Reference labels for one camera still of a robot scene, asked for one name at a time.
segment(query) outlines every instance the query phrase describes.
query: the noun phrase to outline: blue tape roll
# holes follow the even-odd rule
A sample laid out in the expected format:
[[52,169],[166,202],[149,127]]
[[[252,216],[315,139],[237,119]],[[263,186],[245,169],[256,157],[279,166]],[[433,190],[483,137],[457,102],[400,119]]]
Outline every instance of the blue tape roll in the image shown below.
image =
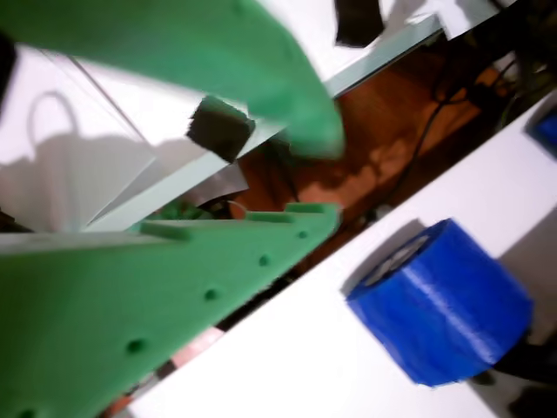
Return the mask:
[[534,308],[450,219],[391,254],[347,302],[410,378],[427,386],[489,369],[527,331]]

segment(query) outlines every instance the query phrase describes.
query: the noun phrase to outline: white shelf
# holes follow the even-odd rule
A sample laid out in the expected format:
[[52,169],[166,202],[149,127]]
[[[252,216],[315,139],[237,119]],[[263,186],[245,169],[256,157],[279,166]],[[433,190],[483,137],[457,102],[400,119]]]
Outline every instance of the white shelf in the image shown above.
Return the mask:
[[[499,258],[554,212],[557,163],[524,133],[534,110],[134,401],[133,415],[494,418],[466,383],[436,389],[413,384],[348,308],[341,289],[415,220],[430,226],[454,218]],[[537,309],[555,315],[557,264],[551,268],[546,281],[538,274],[536,283],[525,284]],[[534,280],[527,272],[525,277]]]

